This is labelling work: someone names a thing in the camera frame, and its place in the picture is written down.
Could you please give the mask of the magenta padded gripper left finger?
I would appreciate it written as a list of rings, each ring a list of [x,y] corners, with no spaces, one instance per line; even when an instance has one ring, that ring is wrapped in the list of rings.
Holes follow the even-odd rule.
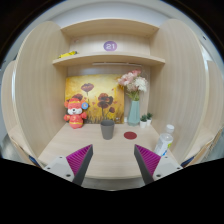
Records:
[[[93,156],[93,145],[85,146],[68,156],[59,156],[44,170],[81,186]]]

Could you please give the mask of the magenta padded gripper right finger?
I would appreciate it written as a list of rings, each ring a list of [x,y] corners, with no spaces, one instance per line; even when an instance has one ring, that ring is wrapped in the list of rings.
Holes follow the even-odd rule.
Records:
[[[146,185],[182,169],[168,155],[159,156],[142,146],[134,146],[134,156]]]

